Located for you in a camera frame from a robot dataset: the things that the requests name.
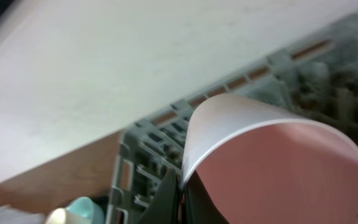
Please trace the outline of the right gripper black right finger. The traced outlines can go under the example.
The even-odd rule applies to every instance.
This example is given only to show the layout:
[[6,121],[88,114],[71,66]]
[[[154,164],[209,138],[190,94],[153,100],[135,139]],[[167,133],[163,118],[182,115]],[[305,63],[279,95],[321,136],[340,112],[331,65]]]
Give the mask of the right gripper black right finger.
[[184,188],[184,223],[226,224],[199,179],[190,179]]

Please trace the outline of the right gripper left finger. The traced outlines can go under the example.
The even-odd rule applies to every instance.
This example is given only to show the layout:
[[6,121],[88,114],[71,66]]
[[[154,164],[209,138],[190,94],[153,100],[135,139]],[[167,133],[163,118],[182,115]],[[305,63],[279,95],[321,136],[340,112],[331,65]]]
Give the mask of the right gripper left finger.
[[137,224],[175,224],[178,223],[179,205],[178,179],[174,170],[169,170],[150,205],[143,212]]

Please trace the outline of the pink cup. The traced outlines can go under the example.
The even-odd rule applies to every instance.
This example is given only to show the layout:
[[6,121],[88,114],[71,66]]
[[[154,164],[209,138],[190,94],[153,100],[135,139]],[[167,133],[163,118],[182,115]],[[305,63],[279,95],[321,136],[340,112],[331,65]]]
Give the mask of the pink cup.
[[183,180],[198,175],[229,223],[358,223],[358,146],[319,121],[244,96],[191,115]]

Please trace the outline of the light blue bowl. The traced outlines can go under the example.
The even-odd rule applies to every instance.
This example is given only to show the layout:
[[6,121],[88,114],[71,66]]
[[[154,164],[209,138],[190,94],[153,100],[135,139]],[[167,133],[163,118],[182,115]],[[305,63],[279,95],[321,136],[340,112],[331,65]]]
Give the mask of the light blue bowl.
[[103,209],[89,197],[79,197],[75,199],[66,209],[71,213],[91,220],[92,224],[105,224]]

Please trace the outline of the white paper cup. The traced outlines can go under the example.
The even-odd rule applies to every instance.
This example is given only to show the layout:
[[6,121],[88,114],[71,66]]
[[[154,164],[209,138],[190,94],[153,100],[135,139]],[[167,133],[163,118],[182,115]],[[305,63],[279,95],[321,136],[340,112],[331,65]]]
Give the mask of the white paper cup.
[[45,224],[74,224],[75,219],[64,208],[52,211],[45,220]]

